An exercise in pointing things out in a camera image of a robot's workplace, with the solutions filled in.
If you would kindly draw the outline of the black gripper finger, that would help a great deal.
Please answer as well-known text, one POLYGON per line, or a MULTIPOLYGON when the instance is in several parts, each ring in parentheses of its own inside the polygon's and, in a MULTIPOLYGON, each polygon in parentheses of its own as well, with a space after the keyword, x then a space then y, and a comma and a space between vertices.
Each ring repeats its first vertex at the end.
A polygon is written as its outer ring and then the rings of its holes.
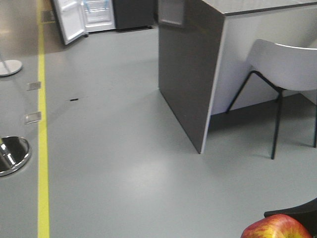
POLYGON ((313 199, 305 204, 292 208, 266 211, 264 217, 272 215, 284 214, 296 219, 300 222, 308 232, 314 237, 317 237, 317 199, 313 199))

